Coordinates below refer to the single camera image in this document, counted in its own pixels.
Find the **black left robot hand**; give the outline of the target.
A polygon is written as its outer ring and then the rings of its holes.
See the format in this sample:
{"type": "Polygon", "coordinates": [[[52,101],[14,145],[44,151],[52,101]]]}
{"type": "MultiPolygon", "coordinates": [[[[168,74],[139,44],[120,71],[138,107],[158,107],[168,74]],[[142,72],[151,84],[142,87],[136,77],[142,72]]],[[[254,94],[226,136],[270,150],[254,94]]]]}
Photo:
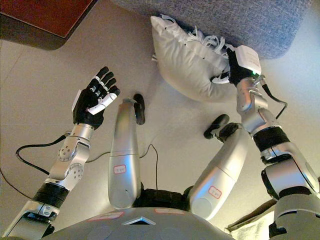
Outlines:
{"type": "Polygon", "coordinates": [[[114,73],[107,66],[102,67],[88,86],[78,91],[71,108],[73,123],[98,129],[104,121],[105,109],[121,92],[116,82],[114,73]]]}

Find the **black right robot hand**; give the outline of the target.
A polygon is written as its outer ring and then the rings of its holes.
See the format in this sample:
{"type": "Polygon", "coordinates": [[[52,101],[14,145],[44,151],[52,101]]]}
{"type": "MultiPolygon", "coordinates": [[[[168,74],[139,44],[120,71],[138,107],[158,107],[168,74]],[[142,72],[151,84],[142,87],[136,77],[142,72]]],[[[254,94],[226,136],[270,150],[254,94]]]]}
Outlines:
{"type": "Polygon", "coordinates": [[[227,57],[228,66],[218,76],[212,76],[210,81],[215,84],[231,83],[237,85],[242,79],[252,77],[258,78],[262,73],[258,53],[251,47],[240,45],[225,48],[224,57],[227,57]]]}

